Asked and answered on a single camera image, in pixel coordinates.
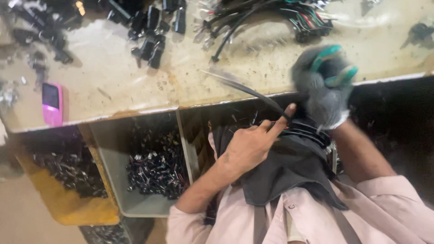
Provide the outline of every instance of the pink mobile phone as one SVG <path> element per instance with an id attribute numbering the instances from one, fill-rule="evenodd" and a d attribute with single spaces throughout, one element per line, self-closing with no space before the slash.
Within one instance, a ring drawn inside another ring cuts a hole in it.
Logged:
<path id="1" fill-rule="evenodd" d="M 47 125 L 63 124 L 62 87 L 59 84 L 42 84 L 42 115 Z"/>

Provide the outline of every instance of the forearm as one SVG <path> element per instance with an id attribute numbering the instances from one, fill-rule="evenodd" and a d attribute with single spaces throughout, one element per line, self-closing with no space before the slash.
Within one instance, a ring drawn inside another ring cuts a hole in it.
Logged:
<path id="1" fill-rule="evenodd" d="M 396 175 L 374 144 L 351 121 L 347 120 L 331 134 L 344 170 L 353 182 Z"/>
<path id="2" fill-rule="evenodd" d="M 195 181 L 178 199 L 176 208 L 188 214 L 204 212 L 213 196 L 226 184 L 221 180 L 220 161 L 218 161 L 197 181 Z"/>

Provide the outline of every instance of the yellow bin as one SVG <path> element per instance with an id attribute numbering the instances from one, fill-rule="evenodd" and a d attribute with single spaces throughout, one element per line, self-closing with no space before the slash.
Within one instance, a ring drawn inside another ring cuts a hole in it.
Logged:
<path id="1" fill-rule="evenodd" d="M 20 135 L 10 137 L 15 157 L 30 177 L 33 186 L 54 220 L 63 225 L 112 225 L 119 223 L 118 208 L 108 198 L 80 198 L 74 190 L 66 190 L 50 175 L 48 169 L 37 166 L 33 155 L 21 144 Z M 107 192 L 109 187 L 104 180 Z"/>

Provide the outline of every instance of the bare hand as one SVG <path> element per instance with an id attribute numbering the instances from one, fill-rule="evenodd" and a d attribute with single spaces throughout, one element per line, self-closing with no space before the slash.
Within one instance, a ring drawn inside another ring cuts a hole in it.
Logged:
<path id="1" fill-rule="evenodd" d="M 292 116 L 296 105 L 291 103 L 285 110 Z M 276 138 L 286 128 L 288 121 L 280 117 L 270 129 L 271 121 L 264 120 L 260 126 L 237 130 L 226 151 L 217 160 L 216 166 L 225 185 L 236 181 L 240 176 L 262 163 L 268 156 Z"/>

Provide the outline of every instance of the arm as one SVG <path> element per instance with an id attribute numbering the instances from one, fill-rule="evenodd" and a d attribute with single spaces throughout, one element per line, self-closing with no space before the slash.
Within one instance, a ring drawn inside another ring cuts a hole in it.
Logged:
<path id="1" fill-rule="evenodd" d="M 285 113 L 292 116 L 295 109 L 296 105 L 291 104 Z M 187 214 L 205 211 L 215 194 L 267 158 L 271 145 L 287 123 L 281 117 L 270 130 L 269 120 L 260 126 L 237 130 L 225 153 L 181 195 L 175 207 Z"/>
<path id="2" fill-rule="evenodd" d="M 331 132 L 345 172 L 354 183 L 396 175 L 368 137 L 347 120 Z"/>

